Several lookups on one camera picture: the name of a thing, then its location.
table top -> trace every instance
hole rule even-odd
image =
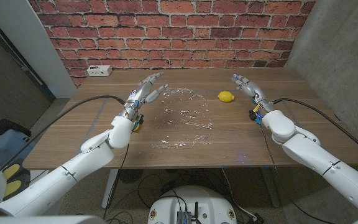
[[[63,110],[86,98],[116,95],[124,100],[145,77],[164,72],[154,89],[169,83],[168,90],[139,110],[144,123],[132,133],[124,169],[189,167],[272,166],[262,131],[248,117],[255,105],[236,90],[233,73],[258,84],[266,97],[293,98],[310,104],[344,126],[319,96],[292,68],[239,68],[197,70],[125,70],[109,77],[88,77]],[[230,91],[235,99],[221,102],[217,95]],[[321,145],[340,160],[358,165],[358,145],[318,113],[292,102],[275,105],[295,124],[317,135]],[[53,124],[27,159],[27,169],[54,169],[80,151],[87,139],[111,129],[122,110],[113,99],[85,103]],[[267,141],[277,166],[299,165],[271,140]],[[114,159],[105,167],[120,168],[125,149],[113,149]]]

white power strip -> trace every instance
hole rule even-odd
[[[86,71],[89,76],[109,76],[112,68],[110,65],[91,65]]]

floor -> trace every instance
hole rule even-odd
[[[55,100],[33,126],[32,131],[37,131],[53,119],[67,101],[66,99]],[[299,211],[287,195],[304,211],[320,219],[334,223],[353,223],[358,220],[358,209],[329,186],[322,177],[305,167],[279,167],[279,177],[273,169],[282,203],[279,208],[272,207],[258,168],[232,168],[226,169],[226,172],[236,202],[252,213],[257,212],[265,223],[321,223]],[[140,190],[140,195],[148,206],[152,205],[162,194],[162,185],[166,185],[171,180],[176,180],[176,185],[201,184],[205,180],[197,181],[197,178],[201,178],[197,175],[200,175],[202,178],[211,179],[208,181],[208,187],[216,188],[217,191],[225,189],[221,183],[224,179],[219,169],[195,169],[194,173],[196,175],[192,177],[189,175],[191,170],[176,170],[171,173],[165,169],[147,169],[143,170],[140,180],[134,183],[125,184],[119,180],[112,196],[111,206],[107,210],[106,220],[117,215],[116,218],[122,222],[130,223],[131,216],[134,223],[147,222],[149,209],[141,202],[137,193],[139,182],[145,177],[147,178],[143,181],[141,188],[148,188],[148,190]],[[109,170],[100,169],[80,181],[67,193],[60,214],[103,217],[104,210],[101,208],[101,201],[108,174]],[[237,208],[235,209],[239,223],[247,223],[249,218],[240,213]]]

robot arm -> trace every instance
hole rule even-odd
[[[358,171],[323,149],[314,134],[295,126],[281,111],[275,110],[255,83],[240,75],[234,75],[231,80],[239,85],[238,90],[253,97],[266,109],[268,113],[262,122],[271,130],[272,139],[282,145],[285,153],[321,175],[358,208]]]
[[[150,93],[154,81],[161,75],[147,77],[129,95],[123,111],[111,123],[114,128],[87,140],[81,146],[81,153],[13,198],[1,202],[0,212],[12,217],[42,215],[78,181],[112,161],[112,149],[126,147],[134,126],[142,122],[143,115],[138,114],[138,109],[144,103],[153,102],[168,86],[165,84]]]

concrete wall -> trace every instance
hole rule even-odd
[[[317,1],[286,67],[295,68],[358,138],[358,1]]]

